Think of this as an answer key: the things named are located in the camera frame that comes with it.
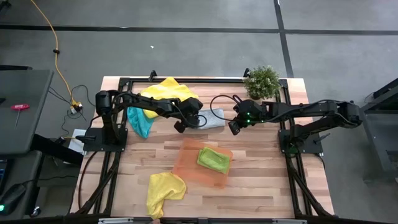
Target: green cloth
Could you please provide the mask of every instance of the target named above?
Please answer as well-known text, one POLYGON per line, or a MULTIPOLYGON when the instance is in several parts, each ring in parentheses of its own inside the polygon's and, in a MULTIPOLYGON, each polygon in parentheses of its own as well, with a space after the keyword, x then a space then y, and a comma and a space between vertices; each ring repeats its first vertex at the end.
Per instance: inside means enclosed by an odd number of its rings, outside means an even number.
POLYGON ((197 163, 206 168, 226 174, 229 168, 229 156, 216 152, 209 147, 199 151, 197 163))

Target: red allen key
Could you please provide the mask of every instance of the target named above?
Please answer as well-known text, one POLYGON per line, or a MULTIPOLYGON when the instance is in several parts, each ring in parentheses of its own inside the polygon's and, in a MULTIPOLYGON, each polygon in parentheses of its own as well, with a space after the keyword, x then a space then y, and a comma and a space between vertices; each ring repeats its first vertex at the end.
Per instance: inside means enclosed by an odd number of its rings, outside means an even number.
POLYGON ((13 105, 13 106, 11 107, 11 109, 13 109, 13 110, 18 110, 18 115, 17 115, 17 119, 15 120, 15 127, 14 127, 14 129, 17 129, 17 124, 18 124, 18 120, 19 120, 19 113, 20 113, 22 110, 26 110, 26 109, 28 109, 28 108, 29 108, 29 105, 27 105, 27 104, 13 105))

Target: yellow cloth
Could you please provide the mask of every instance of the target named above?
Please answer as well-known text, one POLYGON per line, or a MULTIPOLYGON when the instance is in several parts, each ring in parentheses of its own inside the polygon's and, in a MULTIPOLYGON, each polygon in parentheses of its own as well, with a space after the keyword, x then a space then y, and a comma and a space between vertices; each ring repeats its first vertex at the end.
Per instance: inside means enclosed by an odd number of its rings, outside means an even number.
POLYGON ((184 181, 171 172, 152 174, 149 177, 147 214, 153 219, 162 217, 164 200, 182 200, 186 189, 184 181))
MULTIPOLYGON (((159 84, 152 85, 141 91, 142 96, 153 97, 155 100, 179 98, 181 101, 189 97, 199 98, 198 95, 191 92, 186 85, 180 85, 173 77, 167 77, 159 84)), ((156 118, 158 115, 154 111, 144 110, 148 118, 156 118)))

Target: teal cloth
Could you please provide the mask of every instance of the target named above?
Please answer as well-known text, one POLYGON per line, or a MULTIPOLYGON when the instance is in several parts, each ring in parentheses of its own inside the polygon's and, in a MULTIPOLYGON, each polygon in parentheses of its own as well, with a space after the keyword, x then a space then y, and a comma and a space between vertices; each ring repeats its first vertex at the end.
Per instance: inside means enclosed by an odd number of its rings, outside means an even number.
POLYGON ((152 127, 155 119, 147 118, 143 109, 134 107, 129 107, 127 109, 127 117, 134 131, 142 138, 148 138, 150 127, 152 127))

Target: wooden table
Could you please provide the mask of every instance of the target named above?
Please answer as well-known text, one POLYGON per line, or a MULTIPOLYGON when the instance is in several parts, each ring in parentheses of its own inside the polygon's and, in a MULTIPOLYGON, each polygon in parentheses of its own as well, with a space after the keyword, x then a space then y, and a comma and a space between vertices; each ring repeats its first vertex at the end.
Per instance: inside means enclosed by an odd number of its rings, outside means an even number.
MULTIPOLYGON (((104 77, 101 89, 117 89, 119 78, 104 77)), ((301 78, 287 80, 292 104, 308 103, 304 80, 301 78)), ((149 85, 153 83, 135 83, 133 93, 139 93, 149 85)), ((243 100, 248 98, 242 84, 187 83, 187 86, 199 95, 203 109, 209 108, 211 99, 220 94, 237 94, 243 100)), ((218 98, 213 105, 214 108, 222 108, 226 118, 235 116, 233 106, 234 102, 228 98, 218 98)), ((165 217, 294 217, 285 158, 279 151, 277 140, 279 123, 257 124, 242 129, 237 136, 233 136, 228 125, 207 130, 186 129, 180 134, 173 127, 175 121, 173 118, 157 118, 146 140, 136 135, 127 124, 129 134, 119 166, 111 213, 113 217, 146 216, 149 176, 172 170, 183 138, 193 138, 232 150, 231 170, 228 183, 221 190, 187 183, 187 192, 183 200, 165 201, 163 206, 165 217)), ((299 118, 295 121, 298 124, 306 124, 311 122, 312 118, 299 118)), ((102 127, 102 121, 95 120, 93 127, 102 127)), ((82 203, 98 185, 103 156, 104 153, 97 153, 88 165, 81 187, 82 203)), ((84 158, 81 169, 87 159, 88 156, 84 158)), ((313 155, 305 154, 303 164, 309 189, 326 211, 333 213, 322 162, 313 155)), ((78 187, 74 194, 71 212, 77 210, 77 189, 78 187)), ((298 195, 300 208, 304 211, 300 191, 298 195)))

